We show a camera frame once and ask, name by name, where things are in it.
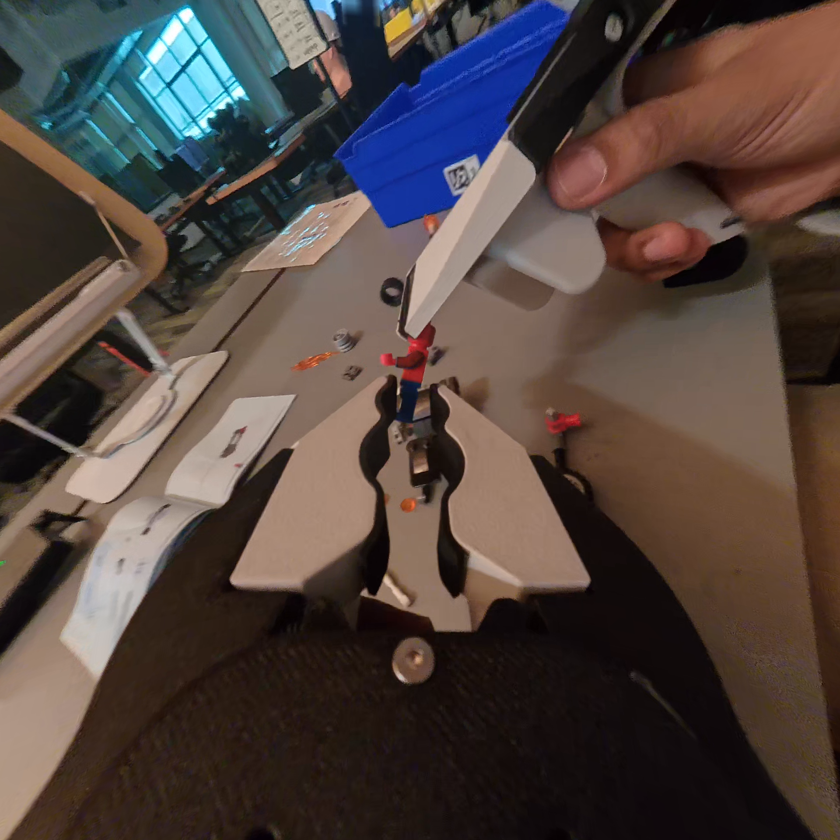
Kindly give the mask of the black red lego motorcycle body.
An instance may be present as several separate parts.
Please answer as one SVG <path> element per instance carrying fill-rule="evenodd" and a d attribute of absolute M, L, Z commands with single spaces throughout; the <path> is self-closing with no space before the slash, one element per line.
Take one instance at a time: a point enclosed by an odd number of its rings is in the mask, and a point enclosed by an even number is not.
<path fill-rule="evenodd" d="M 419 505 L 428 506 L 434 498 L 436 484 L 442 477 L 450 478 L 455 469 L 455 479 L 463 476 L 466 457 L 456 441 L 447 437 L 441 447 L 437 443 L 437 427 L 432 406 L 431 388 L 418 393 L 413 423 L 395 422 L 392 437 L 397 445 L 404 445 L 408 457 L 408 476 L 417 490 Z"/>

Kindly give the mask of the black lego wheel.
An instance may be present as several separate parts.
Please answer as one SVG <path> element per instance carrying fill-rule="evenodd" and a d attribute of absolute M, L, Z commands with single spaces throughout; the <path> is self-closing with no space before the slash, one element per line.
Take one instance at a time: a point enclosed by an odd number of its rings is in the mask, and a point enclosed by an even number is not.
<path fill-rule="evenodd" d="M 567 452 L 564 447 L 559 446 L 553 450 L 553 461 L 558 473 L 568 480 L 589 502 L 594 502 L 592 484 L 582 473 L 569 467 Z"/>

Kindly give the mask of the white tablet stand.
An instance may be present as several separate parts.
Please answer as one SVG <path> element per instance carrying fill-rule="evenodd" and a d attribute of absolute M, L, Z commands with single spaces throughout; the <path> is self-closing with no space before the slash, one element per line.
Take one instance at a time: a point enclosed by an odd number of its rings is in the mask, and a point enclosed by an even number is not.
<path fill-rule="evenodd" d="M 128 309 L 162 273 L 165 238 L 149 217 L 23 124 L 2 112 L 2 143 L 98 216 L 121 259 L 89 278 L 69 280 L 5 330 L 2 350 L 2 421 L 80 459 L 66 492 L 85 501 L 117 500 L 139 478 L 228 361 L 214 351 L 170 363 Z M 93 449 L 72 444 L 17 414 L 18 405 L 111 319 L 117 319 L 151 362 L 153 376 L 141 402 L 127 409 Z"/>

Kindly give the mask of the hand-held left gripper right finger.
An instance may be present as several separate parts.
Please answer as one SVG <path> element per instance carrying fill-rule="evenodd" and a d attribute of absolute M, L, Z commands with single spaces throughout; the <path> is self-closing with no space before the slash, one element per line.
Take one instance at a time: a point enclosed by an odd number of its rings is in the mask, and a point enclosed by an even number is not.
<path fill-rule="evenodd" d="M 430 392 L 446 481 L 438 572 L 476 631 L 497 601 L 585 592 L 592 578 L 528 451 L 446 385 Z"/>

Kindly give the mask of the large printed paper sheet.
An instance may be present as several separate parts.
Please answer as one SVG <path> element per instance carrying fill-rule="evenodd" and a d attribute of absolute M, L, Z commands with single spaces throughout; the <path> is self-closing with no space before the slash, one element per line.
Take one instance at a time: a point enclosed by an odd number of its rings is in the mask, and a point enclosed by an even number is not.
<path fill-rule="evenodd" d="M 317 264 L 372 208 L 362 192 L 308 206 L 243 268 L 284 270 Z"/>

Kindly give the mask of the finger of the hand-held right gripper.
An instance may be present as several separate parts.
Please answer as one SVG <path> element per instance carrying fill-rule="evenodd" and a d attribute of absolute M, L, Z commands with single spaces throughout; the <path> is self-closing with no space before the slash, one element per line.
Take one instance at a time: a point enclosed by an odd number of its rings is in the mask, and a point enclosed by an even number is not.
<path fill-rule="evenodd" d="M 415 338 L 434 319 L 536 179 L 534 163 L 503 135 L 408 272 L 401 337 Z"/>

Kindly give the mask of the blue plastic bin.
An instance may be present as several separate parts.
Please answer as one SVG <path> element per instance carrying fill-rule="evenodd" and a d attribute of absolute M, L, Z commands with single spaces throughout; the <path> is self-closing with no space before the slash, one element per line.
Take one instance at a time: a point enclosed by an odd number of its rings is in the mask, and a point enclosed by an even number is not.
<path fill-rule="evenodd" d="M 449 210 L 508 129 L 508 114 L 568 24 L 532 2 L 399 85 L 336 158 L 393 228 Z"/>

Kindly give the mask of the white printed board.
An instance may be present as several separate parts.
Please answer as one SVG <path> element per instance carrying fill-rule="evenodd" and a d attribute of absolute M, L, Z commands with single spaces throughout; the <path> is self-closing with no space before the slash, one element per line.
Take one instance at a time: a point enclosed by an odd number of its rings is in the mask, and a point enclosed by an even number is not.
<path fill-rule="evenodd" d="M 309 1 L 257 1 L 289 68 L 295 70 L 329 49 Z"/>

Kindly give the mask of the red blue lego minifigure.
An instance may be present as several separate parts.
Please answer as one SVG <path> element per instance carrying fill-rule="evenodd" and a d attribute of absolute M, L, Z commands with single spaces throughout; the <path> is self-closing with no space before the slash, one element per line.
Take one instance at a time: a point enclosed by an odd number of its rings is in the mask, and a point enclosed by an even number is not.
<path fill-rule="evenodd" d="M 380 363 L 401 371 L 398 388 L 397 411 L 395 420 L 401 424 L 412 424 L 418 393 L 424 379 L 429 351 L 434 344 L 436 329 L 429 323 L 416 338 L 408 339 L 408 352 L 395 357 L 391 353 L 382 353 Z"/>

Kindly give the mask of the yellow plastic bin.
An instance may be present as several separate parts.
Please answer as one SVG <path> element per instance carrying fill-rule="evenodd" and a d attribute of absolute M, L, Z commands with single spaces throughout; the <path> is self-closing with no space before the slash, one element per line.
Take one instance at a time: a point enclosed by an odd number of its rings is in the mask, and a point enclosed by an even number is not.
<path fill-rule="evenodd" d="M 413 32 L 420 24 L 428 24 L 442 13 L 452 2 L 449 1 L 382 1 L 381 22 L 385 42 L 393 45 L 398 39 Z"/>

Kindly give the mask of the open instruction booklet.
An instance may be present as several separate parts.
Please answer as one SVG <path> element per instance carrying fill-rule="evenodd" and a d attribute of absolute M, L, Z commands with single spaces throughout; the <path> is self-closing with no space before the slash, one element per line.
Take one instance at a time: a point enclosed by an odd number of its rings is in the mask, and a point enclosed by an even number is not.
<path fill-rule="evenodd" d="M 172 471 L 163 495 L 111 518 L 89 557 L 60 642 L 102 677 L 132 616 L 175 552 L 222 507 L 267 446 L 296 395 L 241 397 Z"/>

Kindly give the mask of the mannequin head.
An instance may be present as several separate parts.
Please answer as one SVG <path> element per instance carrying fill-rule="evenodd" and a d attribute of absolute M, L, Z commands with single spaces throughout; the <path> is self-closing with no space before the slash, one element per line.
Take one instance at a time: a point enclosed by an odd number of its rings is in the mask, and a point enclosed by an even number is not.
<path fill-rule="evenodd" d="M 339 98 L 344 98 L 350 93 L 353 83 L 347 61 L 341 50 L 339 28 L 333 18 L 321 9 L 316 9 L 316 16 L 329 44 L 329 49 L 320 56 L 323 69 L 329 75 Z"/>

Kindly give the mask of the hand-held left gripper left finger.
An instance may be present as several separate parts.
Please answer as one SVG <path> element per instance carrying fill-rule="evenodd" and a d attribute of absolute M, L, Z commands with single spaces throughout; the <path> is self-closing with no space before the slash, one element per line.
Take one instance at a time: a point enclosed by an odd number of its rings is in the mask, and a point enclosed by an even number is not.
<path fill-rule="evenodd" d="M 390 453 L 396 378 L 382 375 L 308 431 L 287 459 L 229 583 L 330 606 L 356 628 L 390 556 L 378 476 Z"/>

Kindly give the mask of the person's right hand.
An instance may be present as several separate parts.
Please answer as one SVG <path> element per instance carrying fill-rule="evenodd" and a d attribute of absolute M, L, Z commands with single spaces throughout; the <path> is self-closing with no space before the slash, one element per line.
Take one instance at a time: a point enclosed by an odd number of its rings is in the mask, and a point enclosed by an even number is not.
<path fill-rule="evenodd" d="M 557 152 L 549 194 L 580 211 L 691 165 L 747 223 L 838 198 L 838 36 L 827 2 L 635 61 L 625 112 Z"/>

